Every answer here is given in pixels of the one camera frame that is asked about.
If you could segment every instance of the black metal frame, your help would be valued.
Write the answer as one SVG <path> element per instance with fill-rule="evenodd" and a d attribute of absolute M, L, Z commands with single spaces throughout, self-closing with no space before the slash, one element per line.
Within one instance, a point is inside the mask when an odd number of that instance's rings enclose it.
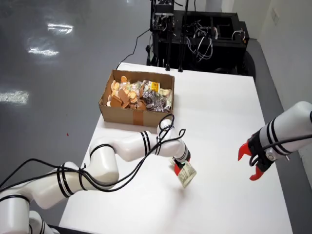
<path fill-rule="evenodd" d="M 246 28 L 246 24 L 243 21 L 239 21 L 238 15 L 236 13 L 217 13 L 217 12 L 188 12 L 188 3 L 186 0 L 186 5 L 184 11 L 174 11 L 173 16 L 167 18 L 168 30 L 162 32 L 155 25 L 153 25 L 153 19 L 155 19 L 155 8 L 153 7 L 156 0 L 151 0 L 151 20 L 150 26 L 153 32 L 153 52 L 156 56 L 154 59 L 154 66 L 163 67 L 163 61 L 165 62 L 166 70 L 170 70 L 170 67 L 177 68 L 179 72 L 183 71 L 183 66 L 187 69 L 198 70 L 198 71 L 214 71 L 217 69 L 228 69 L 232 70 L 235 68 L 238 73 L 243 70 L 243 59 L 246 52 L 249 34 Z M 231 22 L 232 32 L 236 30 L 243 29 L 246 33 L 245 40 L 242 40 L 242 36 L 236 34 L 234 40 L 229 38 L 222 38 L 215 40 L 214 31 L 212 30 L 212 42 L 214 46 L 214 55 L 209 61 L 202 62 L 198 67 L 190 67 L 190 52 L 186 51 L 186 27 L 183 25 L 187 24 L 189 18 L 204 17 L 210 19 L 210 26 L 217 27 L 218 31 L 225 28 L 226 25 L 217 23 L 217 21 L 222 21 L 220 19 L 227 19 Z M 198 44 L 200 39 L 191 39 L 192 43 Z M 209 39 L 204 39 L 202 46 L 206 47 L 209 45 Z M 221 64 L 221 58 L 227 58 Z"/>

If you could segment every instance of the gray floor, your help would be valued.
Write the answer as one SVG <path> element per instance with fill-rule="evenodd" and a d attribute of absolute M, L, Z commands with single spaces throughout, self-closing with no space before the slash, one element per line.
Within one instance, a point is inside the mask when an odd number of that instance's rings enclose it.
<path fill-rule="evenodd" d="M 220 9 L 220 0 L 209 2 L 206 10 Z M 31 157 L 81 164 L 108 74 L 148 29 L 149 16 L 149 0 L 1 0 L 0 180 Z M 145 64 L 149 35 L 139 39 L 128 62 Z M 251 40 L 248 50 L 268 122 L 283 109 L 259 43 Z M 277 167 L 293 232 L 310 233 L 312 192 L 301 159 L 281 160 Z M 9 183 L 47 171 L 32 164 Z M 64 206 L 45 211 L 32 203 L 31 208 L 58 225 Z"/>

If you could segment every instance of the wall outlet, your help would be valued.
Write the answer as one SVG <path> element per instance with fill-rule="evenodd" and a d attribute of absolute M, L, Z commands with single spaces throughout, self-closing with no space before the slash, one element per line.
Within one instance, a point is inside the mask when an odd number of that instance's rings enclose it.
<path fill-rule="evenodd" d="M 277 23 L 278 23 L 278 21 L 279 21 L 279 15 L 278 15 L 278 13 L 276 12 L 275 8 L 272 8 L 271 17 L 272 17 L 272 19 L 273 19 L 274 24 L 277 25 Z"/>

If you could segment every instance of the cardboard box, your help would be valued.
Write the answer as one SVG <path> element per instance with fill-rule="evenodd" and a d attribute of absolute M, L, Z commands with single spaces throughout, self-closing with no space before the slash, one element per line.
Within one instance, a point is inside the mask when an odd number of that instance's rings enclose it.
<path fill-rule="evenodd" d="M 111 84 L 114 80 L 116 82 L 120 82 L 121 76 L 126 76 L 130 83 L 150 80 L 159 82 L 160 87 L 163 89 L 171 89 L 172 90 L 171 113 L 172 113 L 174 106 L 175 77 L 159 73 L 113 70 L 107 81 L 105 91 L 100 101 L 98 102 L 104 121 L 157 127 L 159 121 L 168 114 L 161 112 L 140 111 L 106 106 L 108 96 L 112 93 Z"/>

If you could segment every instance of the black wire bundle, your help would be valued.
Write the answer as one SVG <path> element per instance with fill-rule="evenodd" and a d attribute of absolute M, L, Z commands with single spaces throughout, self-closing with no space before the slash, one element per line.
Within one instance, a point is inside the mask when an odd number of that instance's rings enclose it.
<path fill-rule="evenodd" d="M 172 118 L 172 121 L 171 121 L 171 124 L 162 128 L 161 127 L 161 123 L 164 119 L 166 119 L 167 117 L 171 117 Z M 90 173 L 88 173 L 87 171 L 84 171 L 83 169 L 79 168 L 78 170 L 76 169 L 73 169 L 73 168 L 69 168 L 69 167 L 65 167 L 65 166 L 57 166 L 57 165 L 53 165 L 53 164 L 50 164 L 48 162 L 45 162 L 43 160 L 40 160 L 40 159 L 36 159 L 36 158 L 31 158 L 31 159 L 28 159 L 26 160 L 25 162 L 23 162 L 19 167 L 17 167 L 1 184 L 0 184 L 0 188 L 20 169 L 22 168 L 24 165 L 26 165 L 27 163 L 31 162 L 31 161 L 34 161 L 34 162 L 39 162 L 41 164 L 44 164 L 46 166 L 49 166 L 49 167 L 52 167 L 54 169 L 60 169 L 60 170 L 63 170 L 64 172 L 72 172 L 72 173 L 78 173 L 79 176 L 83 176 L 94 188 L 102 191 L 102 192 L 114 192 L 114 191 L 117 191 L 121 188 L 123 188 L 124 186 L 126 186 L 135 176 L 136 174 L 138 173 L 139 169 L 141 168 L 142 164 L 144 163 L 145 159 L 155 150 L 157 149 L 158 147 L 160 147 L 162 144 L 166 143 L 166 142 L 169 142 L 169 141 L 174 141 L 174 140 L 178 140 L 180 138 L 182 138 L 185 134 L 185 129 L 181 129 L 180 132 L 179 132 L 179 136 L 176 137 L 176 138 L 172 138 L 172 139 L 168 139 L 168 140 L 164 140 L 163 139 L 165 138 L 165 136 L 167 135 L 167 133 L 169 132 L 170 129 L 173 128 L 173 124 L 174 124 L 174 120 L 175 120 L 175 116 L 172 115 L 172 114 L 168 114 L 166 115 L 164 118 L 162 118 L 159 122 L 159 128 L 160 128 L 160 133 L 159 133 L 159 138 L 158 138 L 158 141 L 157 141 L 157 144 L 151 148 L 151 150 L 144 156 L 144 158 L 136 165 L 136 167 L 128 174 L 126 175 L 124 178 L 118 180 L 117 182 L 113 182 L 113 183 L 104 183 L 104 182 L 101 182 L 101 181 L 98 181 L 96 180 L 94 177 L 92 177 L 90 175 Z M 37 180 L 37 179 L 41 179 L 41 178 L 45 178 L 45 177 L 48 177 L 48 176 L 51 176 L 51 175 L 54 175 L 54 174 L 57 174 L 59 173 L 58 171 L 52 171 L 52 172 L 49 172 L 47 174 L 44 174 L 44 175 L 40 175 L 40 176 L 36 176 L 36 177 L 32 177 L 30 179 L 26 179 L 26 180 L 23 180 L 21 182 L 18 182 L 18 183 L 14 183 L 12 185 L 9 185 L 9 186 L 6 186 L 2 189 L 0 189 L 0 193 L 2 193 L 3 191 L 7 190 L 7 189 L 10 189 L 14 186 L 18 186 L 18 185 L 21 185 L 23 183 L 27 183 L 27 182 L 30 182 L 30 181 L 34 181 L 34 180 Z M 114 186 L 122 181 L 124 181 L 125 179 L 129 178 L 124 184 L 122 184 L 121 186 L 115 188 L 115 189 L 105 189 L 103 187 L 109 187 L 109 186 Z"/>

